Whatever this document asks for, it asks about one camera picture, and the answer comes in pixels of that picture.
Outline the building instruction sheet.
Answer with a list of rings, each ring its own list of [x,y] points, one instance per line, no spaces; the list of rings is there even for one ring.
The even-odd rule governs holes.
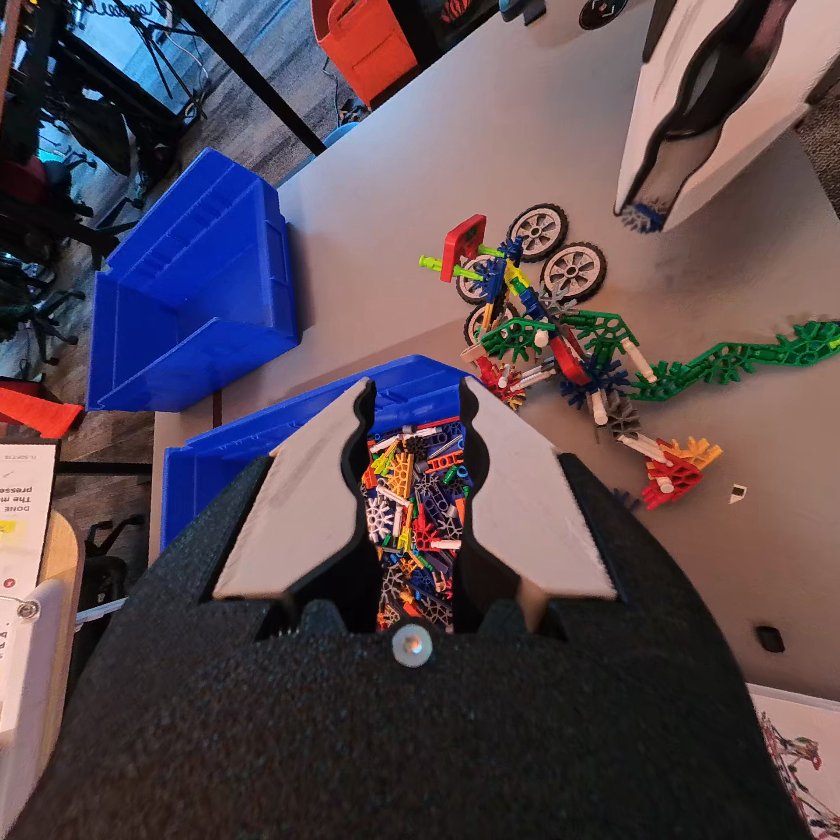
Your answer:
[[[59,448],[52,439],[1,446],[2,783],[12,777],[24,743],[28,661],[40,610],[34,593]]]

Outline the blue plastic bin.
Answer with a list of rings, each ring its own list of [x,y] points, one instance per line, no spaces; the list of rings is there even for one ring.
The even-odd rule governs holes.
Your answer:
[[[332,381],[191,438],[164,457],[161,548],[255,458],[267,455],[361,377],[375,382],[368,437],[394,427],[459,416],[466,373],[422,355],[408,355]]]
[[[97,273],[86,408],[178,413],[300,342],[277,190],[205,149]]]

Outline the red yellow grey toy assembly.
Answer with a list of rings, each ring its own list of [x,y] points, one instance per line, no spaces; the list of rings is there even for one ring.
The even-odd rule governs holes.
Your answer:
[[[616,392],[597,391],[585,398],[595,427],[644,460],[647,483],[640,499],[648,511],[676,502],[699,485],[702,474],[723,454],[705,438],[677,439],[647,436],[631,400]]]

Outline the orange traffic cone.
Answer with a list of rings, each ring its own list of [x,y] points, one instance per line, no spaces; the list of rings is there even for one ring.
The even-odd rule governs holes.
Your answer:
[[[50,400],[39,389],[37,383],[2,380],[1,422],[29,427],[42,438],[61,439],[81,421],[85,408]]]

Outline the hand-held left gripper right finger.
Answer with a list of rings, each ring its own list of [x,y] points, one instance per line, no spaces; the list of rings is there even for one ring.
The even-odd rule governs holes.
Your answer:
[[[482,612],[513,600],[527,626],[556,597],[615,602],[556,445],[475,379],[461,380],[458,399],[474,481],[458,556],[468,597]]]

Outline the blue snowflake toy connector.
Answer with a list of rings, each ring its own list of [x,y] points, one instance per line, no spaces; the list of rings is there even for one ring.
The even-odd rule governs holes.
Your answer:
[[[618,214],[623,226],[641,235],[652,235],[664,229],[667,213],[654,206],[633,201],[627,203]]]

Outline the red crate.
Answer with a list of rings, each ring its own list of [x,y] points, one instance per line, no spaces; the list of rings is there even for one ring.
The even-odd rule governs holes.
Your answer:
[[[370,109],[418,68],[387,1],[311,1],[311,19],[319,46]]]

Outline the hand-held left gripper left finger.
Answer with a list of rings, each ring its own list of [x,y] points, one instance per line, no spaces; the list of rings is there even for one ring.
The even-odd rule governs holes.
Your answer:
[[[279,601],[290,621],[324,600],[344,621],[376,619],[376,549],[361,492],[375,397],[372,379],[358,380],[271,452],[215,600]]]

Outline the green leafy toy piece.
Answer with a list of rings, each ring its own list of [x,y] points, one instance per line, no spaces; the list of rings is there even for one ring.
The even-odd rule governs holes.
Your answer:
[[[804,369],[838,356],[838,320],[809,321],[792,329],[791,337],[779,334],[772,343],[721,342],[688,362],[662,360],[653,366],[656,381],[639,374],[628,394],[637,401],[663,403],[699,382],[740,382],[762,364]]]

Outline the pile of colourful toy pieces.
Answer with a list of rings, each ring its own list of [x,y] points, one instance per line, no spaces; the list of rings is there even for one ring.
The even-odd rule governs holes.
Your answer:
[[[458,416],[368,437],[360,488],[382,570],[377,628],[410,619],[452,634],[454,571],[474,483]]]

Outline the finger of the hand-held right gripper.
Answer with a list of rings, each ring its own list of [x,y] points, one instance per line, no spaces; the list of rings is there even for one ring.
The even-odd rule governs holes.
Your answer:
[[[664,231],[708,204],[811,107],[837,91],[838,76],[839,2],[794,2],[768,69],[723,123],[710,158],[681,188]]]
[[[655,2],[618,176],[614,214],[637,201],[667,213],[718,141],[716,128],[685,125],[713,71],[714,1]]]

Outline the printed toy model leaflet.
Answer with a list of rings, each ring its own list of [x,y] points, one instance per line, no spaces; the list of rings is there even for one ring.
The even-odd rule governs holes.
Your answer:
[[[785,789],[817,839],[839,838],[839,703],[747,685]]]

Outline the grey toy wheel black tire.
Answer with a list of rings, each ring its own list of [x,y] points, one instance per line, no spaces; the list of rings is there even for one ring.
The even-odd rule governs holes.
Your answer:
[[[544,203],[521,211],[511,222],[507,238],[521,238],[521,262],[538,263],[560,250],[568,231],[569,220],[562,207]]]
[[[587,301],[601,289],[606,272],[606,258],[596,245],[578,242],[564,246],[542,267],[540,300],[548,308]]]
[[[466,346],[477,344],[483,334],[494,329],[500,322],[508,320],[510,316],[510,308],[504,300],[489,306],[485,302],[474,306],[464,324]]]
[[[484,305],[487,300],[487,271],[488,265],[495,257],[491,255],[479,255],[475,259],[468,259],[462,265],[462,269],[476,275],[464,276],[454,274],[454,283],[458,295],[463,301],[471,306]]]

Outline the black metal pole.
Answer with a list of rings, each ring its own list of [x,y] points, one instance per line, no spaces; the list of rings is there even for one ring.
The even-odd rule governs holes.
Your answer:
[[[244,82],[267,108],[277,116],[291,133],[314,155],[327,150],[324,142],[313,132],[285,99],[265,79],[246,56],[235,46],[215,22],[195,1],[169,1],[173,12],[178,13],[207,43],[211,50]]]

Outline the red rod toy assembly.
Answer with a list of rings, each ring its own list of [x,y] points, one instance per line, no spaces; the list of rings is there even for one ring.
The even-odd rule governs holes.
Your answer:
[[[548,259],[522,262],[521,238],[506,236],[498,247],[489,247],[486,228],[484,215],[467,218],[446,234],[441,258],[422,255],[418,264],[439,274],[441,281],[454,283],[454,274],[478,278],[461,268],[468,259],[495,257],[487,267],[486,304],[504,300],[511,316],[462,353],[489,391],[517,411],[529,389],[554,382],[568,404],[590,414],[585,404],[588,395],[616,392],[632,401],[629,386],[638,375],[656,381],[620,316],[582,310],[577,301],[548,308],[539,297],[541,271]],[[560,249],[567,245],[565,240]]]

